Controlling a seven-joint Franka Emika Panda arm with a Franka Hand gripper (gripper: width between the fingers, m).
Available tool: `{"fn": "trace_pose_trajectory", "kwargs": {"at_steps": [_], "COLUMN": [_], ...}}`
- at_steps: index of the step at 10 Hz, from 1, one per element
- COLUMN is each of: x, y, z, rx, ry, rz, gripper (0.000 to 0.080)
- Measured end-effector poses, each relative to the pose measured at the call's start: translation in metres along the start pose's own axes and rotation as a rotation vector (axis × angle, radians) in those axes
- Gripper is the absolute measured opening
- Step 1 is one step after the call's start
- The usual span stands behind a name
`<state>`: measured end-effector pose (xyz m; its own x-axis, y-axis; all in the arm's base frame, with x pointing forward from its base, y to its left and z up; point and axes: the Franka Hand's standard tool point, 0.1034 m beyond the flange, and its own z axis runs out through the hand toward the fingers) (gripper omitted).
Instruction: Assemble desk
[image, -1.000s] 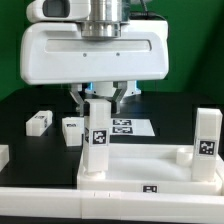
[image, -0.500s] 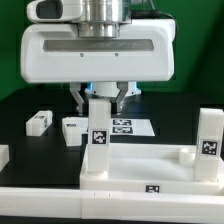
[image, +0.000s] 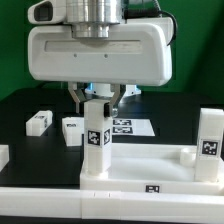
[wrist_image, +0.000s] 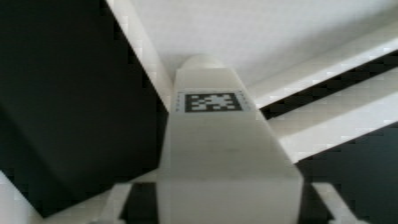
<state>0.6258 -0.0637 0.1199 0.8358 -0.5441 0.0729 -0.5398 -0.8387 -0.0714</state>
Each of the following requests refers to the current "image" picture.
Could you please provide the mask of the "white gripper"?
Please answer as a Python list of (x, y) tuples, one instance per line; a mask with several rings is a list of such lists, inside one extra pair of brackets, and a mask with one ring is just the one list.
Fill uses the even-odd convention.
[(104, 104), (104, 117), (116, 117), (125, 85), (161, 86), (171, 79), (172, 34), (167, 17), (131, 19), (111, 27), (104, 39), (75, 39), (65, 25), (37, 26), (28, 37), (29, 70), (36, 80), (74, 81), (68, 91), (77, 114), (87, 101), (77, 82), (111, 84), (113, 96)]

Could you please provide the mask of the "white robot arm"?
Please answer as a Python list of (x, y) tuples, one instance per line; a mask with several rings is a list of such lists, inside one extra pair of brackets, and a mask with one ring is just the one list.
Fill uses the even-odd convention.
[(28, 65), (34, 79), (110, 84), (106, 117), (128, 85), (161, 86), (172, 76), (177, 25), (158, 9), (122, 0), (42, 0), (28, 9)]

